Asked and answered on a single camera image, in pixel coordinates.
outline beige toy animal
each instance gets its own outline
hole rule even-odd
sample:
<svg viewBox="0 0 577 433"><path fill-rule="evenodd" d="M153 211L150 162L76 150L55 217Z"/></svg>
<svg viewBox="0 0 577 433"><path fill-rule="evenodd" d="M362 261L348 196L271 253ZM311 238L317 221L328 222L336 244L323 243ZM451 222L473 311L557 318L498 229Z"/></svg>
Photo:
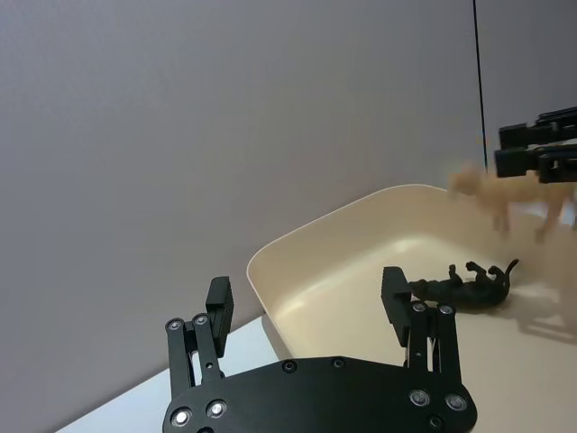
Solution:
<svg viewBox="0 0 577 433"><path fill-rule="evenodd" d="M576 210L573 230L577 227L575 186L574 183L539 183L533 171L528 171L526 176L498 178L492 173L467 168L449 178L449 193L475 196L479 205L493 215L495 229L503 233L509 230L509 203L545 203L547 217L543 226L536 230L537 241L543 240L545 234L557 224L566 201L572 203Z"/></svg>

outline white wall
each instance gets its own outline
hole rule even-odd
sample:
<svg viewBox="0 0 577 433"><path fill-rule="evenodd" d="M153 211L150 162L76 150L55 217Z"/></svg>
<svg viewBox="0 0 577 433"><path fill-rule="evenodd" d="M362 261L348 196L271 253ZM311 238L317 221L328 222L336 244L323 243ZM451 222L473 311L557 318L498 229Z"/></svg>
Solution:
<svg viewBox="0 0 577 433"><path fill-rule="evenodd" d="M459 0L0 0L0 419L54 430L167 363L257 249L481 161Z"/></svg>
<svg viewBox="0 0 577 433"><path fill-rule="evenodd" d="M477 2L490 163L499 128L577 106L577 2Z"/></svg>

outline white table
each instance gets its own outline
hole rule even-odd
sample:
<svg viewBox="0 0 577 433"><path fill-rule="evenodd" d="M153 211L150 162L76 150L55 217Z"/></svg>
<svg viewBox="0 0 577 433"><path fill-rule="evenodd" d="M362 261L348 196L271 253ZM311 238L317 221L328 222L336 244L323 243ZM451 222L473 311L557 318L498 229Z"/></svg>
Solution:
<svg viewBox="0 0 577 433"><path fill-rule="evenodd" d="M230 334L220 367L229 376L278 360L264 332L262 319L256 318ZM193 358L193 364L195 377L199 379L197 355ZM169 403L170 378L167 369L57 433L160 433Z"/></svg>

